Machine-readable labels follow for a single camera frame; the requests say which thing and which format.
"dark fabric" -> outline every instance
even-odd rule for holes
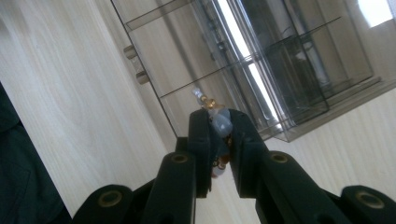
[[[2,87],[0,100],[0,224],[68,223],[64,203]]]

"light wood surface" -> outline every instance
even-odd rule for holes
[[[109,1],[0,2],[0,80],[72,215],[104,185],[149,181],[175,143],[150,86],[132,76],[128,45]],[[395,98],[388,92],[292,143],[266,144],[335,194],[363,184],[396,200]],[[258,223],[229,169],[196,216]]]

